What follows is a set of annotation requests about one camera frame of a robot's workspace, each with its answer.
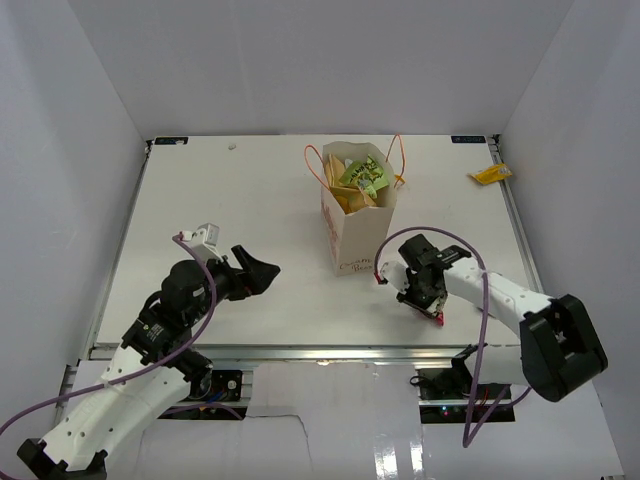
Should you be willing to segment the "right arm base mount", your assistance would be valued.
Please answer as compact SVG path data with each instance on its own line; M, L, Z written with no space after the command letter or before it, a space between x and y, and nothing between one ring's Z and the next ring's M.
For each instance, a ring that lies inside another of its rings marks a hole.
M409 379L419 397L420 420L427 424L463 424L466 421L471 377L458 374L453 368L426 368L417 370ZM506 385L479 384L472 422L478 422L489 410ZM487 423L515 422L514 407L507 405L512 400L511 389L500 400L500 406L488 417Z

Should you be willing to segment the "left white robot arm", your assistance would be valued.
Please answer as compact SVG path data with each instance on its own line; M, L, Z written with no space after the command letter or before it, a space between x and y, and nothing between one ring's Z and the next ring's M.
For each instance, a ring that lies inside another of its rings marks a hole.
M148 297L100 380L77 392L80 401L40 439L27 439L18 458L38 479L104 479L121 447L178 401L211 387L210 360L193 349L217 305L264 293L277 265L232 249L229 265L209 246L185 245L190 259L174 264Z

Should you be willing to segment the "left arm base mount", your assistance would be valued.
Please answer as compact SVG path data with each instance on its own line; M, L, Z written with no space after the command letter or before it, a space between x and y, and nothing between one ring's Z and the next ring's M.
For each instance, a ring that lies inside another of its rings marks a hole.
M189 394L160 416L162 420L243 420L243 372L210 370L190 387Z

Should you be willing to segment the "green candy packet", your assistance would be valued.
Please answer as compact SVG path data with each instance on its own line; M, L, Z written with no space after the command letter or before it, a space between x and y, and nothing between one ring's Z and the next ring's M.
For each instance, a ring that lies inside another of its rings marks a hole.
M371 182L377 192L389 185L384 168L371 155L365 160L347 161L346 169L339 178L342 185L350 187L357 187L357 182L362 180Z

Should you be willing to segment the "red candy packet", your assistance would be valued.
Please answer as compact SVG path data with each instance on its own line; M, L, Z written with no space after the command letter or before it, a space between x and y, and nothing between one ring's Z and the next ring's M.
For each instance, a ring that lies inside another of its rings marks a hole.
M435 322L438 327L444 326L444 313L441 309L425 309L423 315Z

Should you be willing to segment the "yellow chips bag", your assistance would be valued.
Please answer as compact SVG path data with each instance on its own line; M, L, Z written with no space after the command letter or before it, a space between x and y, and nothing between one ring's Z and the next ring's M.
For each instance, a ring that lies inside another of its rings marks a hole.
M360 187L344 186L339 178L346 172L344 163L335 155L329 154L324 166L329 190L346 214L355 213L361 209L375 207L376 202Z

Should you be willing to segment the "light green snack packet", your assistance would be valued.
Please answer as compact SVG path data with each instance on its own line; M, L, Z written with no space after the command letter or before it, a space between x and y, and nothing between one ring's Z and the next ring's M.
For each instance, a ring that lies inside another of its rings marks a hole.
M372 199L376 199L377 198L377 191L375 190L373 184L369 181L358 181L357 182L357 187L364 192L366 195L368 195L370 198Z

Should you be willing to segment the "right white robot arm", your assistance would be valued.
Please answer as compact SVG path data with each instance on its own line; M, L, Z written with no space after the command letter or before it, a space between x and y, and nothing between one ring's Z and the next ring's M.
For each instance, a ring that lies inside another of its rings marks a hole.
M482 268L472 254L451 246L440 250L423 235L405 241L400 261L380 271L397 300L436 318L449 296L488 313L518 338L516 346L480 341L452 360L453 390L472 399L489 383L528 386L558 402L608 367L608 358L586 307L577 297L553 298Z

